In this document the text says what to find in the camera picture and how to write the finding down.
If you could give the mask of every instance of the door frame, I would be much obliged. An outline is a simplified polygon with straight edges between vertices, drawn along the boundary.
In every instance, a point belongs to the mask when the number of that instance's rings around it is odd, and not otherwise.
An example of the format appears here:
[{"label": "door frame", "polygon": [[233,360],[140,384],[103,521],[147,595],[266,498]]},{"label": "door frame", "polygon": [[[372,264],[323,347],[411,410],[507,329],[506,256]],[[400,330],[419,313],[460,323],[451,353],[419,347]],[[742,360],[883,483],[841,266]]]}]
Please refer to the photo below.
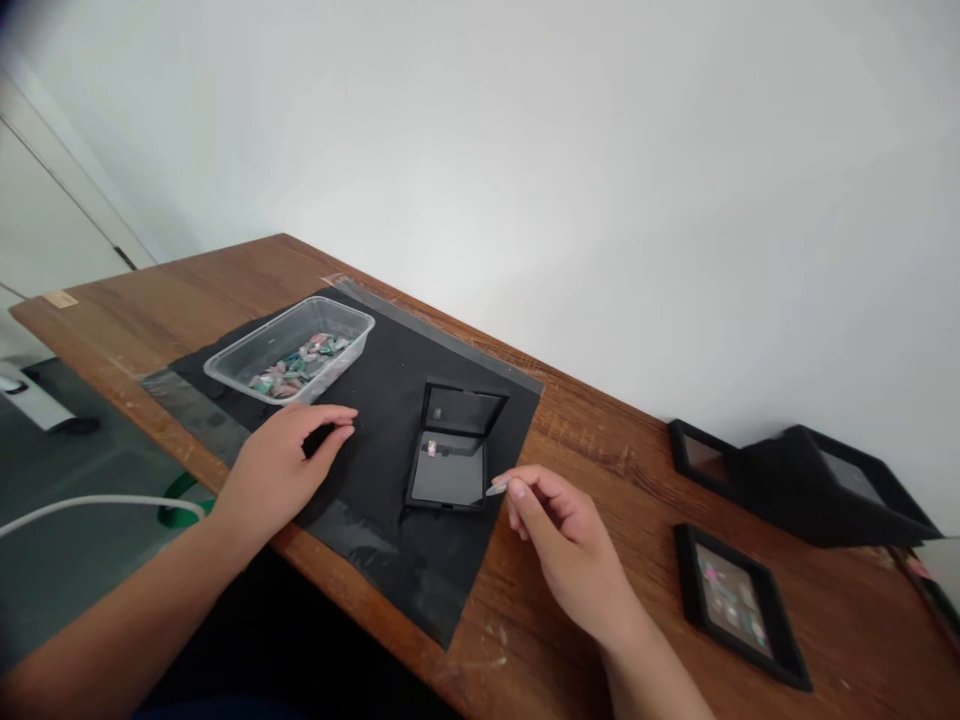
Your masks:
[{"label": "door frame", "polygon": [[[121,256],[125,256],[127,264],[133,269],[151,267],[165,259],[155,252],[151,253],[145,247],[114,205],[94,183],[84,166],[80,165],[36,107],[27,100],[20,87],[8,74],[8,68],[9,65],[6,62],[4,67],[0,67],[0,122],[3,122],[20,139],[50,173],[54,181],[76,203],[81,212],[89,218],[94,227],[100,231],[106,242],[121,251]],[[50,114],[50,108],[47,108],[47,115],[50,116]],[[79,142],[79,136],[75,136],[74,139]],[[77,143],[72,145],[76,152]],[[92,167],[95,163],[99,167],[99,163],[88,149],[86,153],[89,157],[85,166]]]}]

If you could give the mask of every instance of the plastic container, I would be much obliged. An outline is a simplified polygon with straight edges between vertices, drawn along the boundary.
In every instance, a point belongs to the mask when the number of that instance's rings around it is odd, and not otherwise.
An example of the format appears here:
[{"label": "plastic container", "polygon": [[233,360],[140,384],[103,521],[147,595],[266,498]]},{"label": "plastic container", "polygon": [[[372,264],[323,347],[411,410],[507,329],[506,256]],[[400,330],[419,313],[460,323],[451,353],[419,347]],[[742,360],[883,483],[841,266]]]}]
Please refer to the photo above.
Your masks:
[{"label": "plastic container", "polygon": [[[270,405],[293,402],[309,405],[356,362],[375,324],[372,317],[359,310],[325,297],[309,297],[218,352],[203,364],[203,371],[214,380]],[[311,335],[319,332],[344,337],[351,343],[300,392],[288,398],[274,398],[250,387],[254,376],[277,360],[295,353]]]}]

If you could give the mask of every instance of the white wall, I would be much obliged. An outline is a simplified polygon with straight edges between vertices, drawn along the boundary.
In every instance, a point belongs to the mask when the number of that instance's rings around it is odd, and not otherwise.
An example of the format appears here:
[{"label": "white wall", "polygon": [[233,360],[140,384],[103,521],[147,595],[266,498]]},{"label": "white wall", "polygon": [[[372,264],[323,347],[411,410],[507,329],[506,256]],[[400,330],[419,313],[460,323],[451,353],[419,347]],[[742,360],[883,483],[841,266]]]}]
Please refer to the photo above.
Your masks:
[{"label": "white wall", "polygon": [[960,612],[960,539],[936,540],[917,548],[917,555]]},{"label": "white wall", "polygon": [[289,232],[647,412],[874,452],[960,533],[953,0],[28,12],[19,77],[169,257]]}]

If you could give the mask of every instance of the hand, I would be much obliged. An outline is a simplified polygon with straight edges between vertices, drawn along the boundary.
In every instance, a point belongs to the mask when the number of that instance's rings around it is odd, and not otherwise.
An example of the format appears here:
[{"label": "hand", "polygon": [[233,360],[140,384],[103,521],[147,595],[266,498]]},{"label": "hand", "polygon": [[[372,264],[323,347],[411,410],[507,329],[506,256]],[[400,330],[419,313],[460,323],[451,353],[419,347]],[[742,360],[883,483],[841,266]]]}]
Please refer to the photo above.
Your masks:
[{"label": "hand", "polygon": [[[210,519],[259,543],[259,550],[313,497],[337,451],[353,435],[356,416],[356,410],[340,405],[294,403],[283,408],[244,443]],[[304,439],[328,424],[339,427],[307,460],[301,447]]]},{"label": "hand", "polygon": [[550,592],[604,648],[644,615],[589,495],[539,465],[508,470],[510,527],[533,540]]}]

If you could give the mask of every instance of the white door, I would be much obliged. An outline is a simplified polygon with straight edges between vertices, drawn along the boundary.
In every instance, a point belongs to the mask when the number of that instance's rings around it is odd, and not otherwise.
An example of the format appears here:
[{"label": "white door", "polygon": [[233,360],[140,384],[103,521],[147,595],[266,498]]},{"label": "white door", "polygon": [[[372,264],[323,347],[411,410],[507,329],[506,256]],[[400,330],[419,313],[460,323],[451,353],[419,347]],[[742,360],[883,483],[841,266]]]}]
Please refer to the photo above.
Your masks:
[{"label": "white door", "polygon": [[6,286],[0,288],[0,358],[23,367],[52,356],[7,312],[20,302],[17,295],[34,297],[129,271],[96,225],[0,119],[0,282]]}]

